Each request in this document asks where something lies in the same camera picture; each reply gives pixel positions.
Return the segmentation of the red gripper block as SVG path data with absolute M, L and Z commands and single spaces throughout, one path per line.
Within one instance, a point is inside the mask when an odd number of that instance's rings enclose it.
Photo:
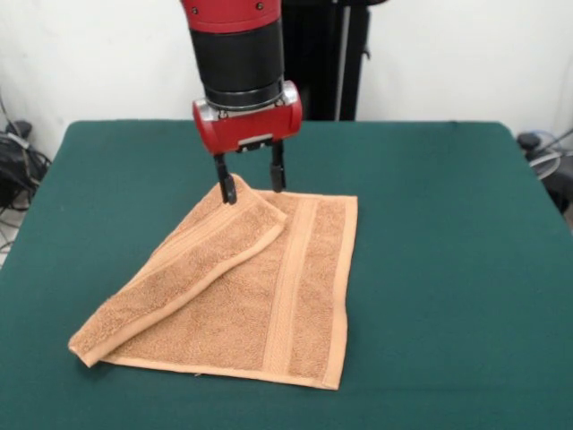
M 192 104 L 193 119 L 206 150 L 214 156 L 223 203 L 236 204 L 235 181 L 227 170 L 224 155 L 248 151 L 265 142 L 272 144 L 269 166 L 272 189 L 286 188 L 284 144 L 302 125 L 303 107 L 295 84 L 284 82 L 279 99 L 266 107 L 250 111 L 228 111 L 211 106 L 207 100 Z

